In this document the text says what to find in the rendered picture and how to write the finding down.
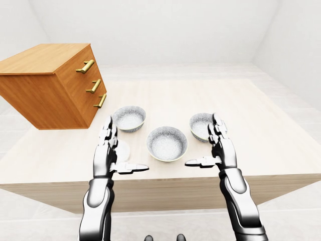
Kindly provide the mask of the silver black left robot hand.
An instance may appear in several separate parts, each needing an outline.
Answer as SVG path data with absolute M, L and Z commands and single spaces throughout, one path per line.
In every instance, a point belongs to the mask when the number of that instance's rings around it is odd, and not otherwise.
M 106 118 L 104 126 L 99 134 L 99 143 L 95 149 L 93 159 L 93 177 L 111 178 L 114 173 L 129 175 L 134 172 L 142 172 L 149 169 L 149 167 L 144 164 L 117 162 L 117 134 L 117 127 L 113 124 L 112 117 L 109 115 Z

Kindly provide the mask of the short wooden drawer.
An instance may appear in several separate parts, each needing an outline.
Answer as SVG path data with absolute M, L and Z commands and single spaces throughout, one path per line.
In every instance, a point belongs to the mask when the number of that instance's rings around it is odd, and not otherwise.
M 94 93 L 86 92 L 87 89 L 91 89 L 94 85 L 92 83 L 94 80 L 90 80 L 89 84 L 86 85 L 86 87 L 83 87 L 80 89 L 77 97 L 77 103 L 80 110 L 80 113 L 82 114 L 82 117 L 86 123 L 86 127 L 88 128 L 99 108 L 94 107 L 95 104 L 98 104 L 100 102 L 100 95 L 107 94 L 105 85 L 103 80 L 101 79 L 101 83 L 98 86 L 97 90 Z

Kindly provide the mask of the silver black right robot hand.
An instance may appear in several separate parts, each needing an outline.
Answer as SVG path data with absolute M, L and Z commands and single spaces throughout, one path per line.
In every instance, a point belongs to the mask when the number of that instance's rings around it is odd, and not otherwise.
M 202 157 L 185 162 L 185 166 L 212 168 L 219 170 L 237 168 L 237 158 L 234 145 L 227 136 L 227 127 L 217 113 L 212 115 L 212 124 L 208 124 L 208 140 L 212 144 L 212 157 Z

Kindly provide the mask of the wooden cabinet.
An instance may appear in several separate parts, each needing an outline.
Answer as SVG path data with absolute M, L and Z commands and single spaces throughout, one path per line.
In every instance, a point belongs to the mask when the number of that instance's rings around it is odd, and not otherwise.
M 54 71 L 62 64 L 56 44 L 39 44 L 0 61 L 0 95 L 40 130 L 87 129 Z

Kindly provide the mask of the small white round plate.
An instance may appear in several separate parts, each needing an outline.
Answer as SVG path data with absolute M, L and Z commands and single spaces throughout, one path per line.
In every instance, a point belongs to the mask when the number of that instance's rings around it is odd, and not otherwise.
M 130 146 L 125 141 L 119 140 L 115 151 L 117 154 L 117 163 L 127 162 L 129 160 Z

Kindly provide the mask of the tall wooden drawer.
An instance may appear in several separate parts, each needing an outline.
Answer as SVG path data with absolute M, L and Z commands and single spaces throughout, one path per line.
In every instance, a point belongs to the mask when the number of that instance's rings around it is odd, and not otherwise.
M 91 45 L 56 44 L 62 64 L 54 71 L 72 97 L 83 99 L 102 86 L 101 74 Z

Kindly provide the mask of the medium wooden drawer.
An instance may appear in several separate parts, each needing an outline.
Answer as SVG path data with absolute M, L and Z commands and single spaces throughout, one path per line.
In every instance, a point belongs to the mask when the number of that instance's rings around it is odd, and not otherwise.
M 87 92 L 87 90 L 91 90 L 95 86 L 98 79 L 101 81 L 96 91 L 94 93 Z M 93 64 L 85 74 L 73 70 L 67 87 L 72 99 L 82 114 L 93 114 L 95 109 L 97 109 L 93 106 L 99 104 L 101 100 L 99 96 L 106 92 L 96 63 Z

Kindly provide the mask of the patterned bowl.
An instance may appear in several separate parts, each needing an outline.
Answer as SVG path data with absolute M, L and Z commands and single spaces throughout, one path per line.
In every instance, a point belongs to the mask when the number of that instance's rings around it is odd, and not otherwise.
M 119 130 L 131 133 L 143 126 L 146 112 L 139 106 L 124 106 L 113 113 L 112 119 Z
M 174 127 L 159 127 L 149 133 L 146 146 L 150 155 L 156 160 L 173 162 L 186 153 L 188 140 Z
M 208 124 L 213 122 L 213 115 L 210 113 L 197 113 L 189 120 L 192 135 L 201 142 L 209 141 Z

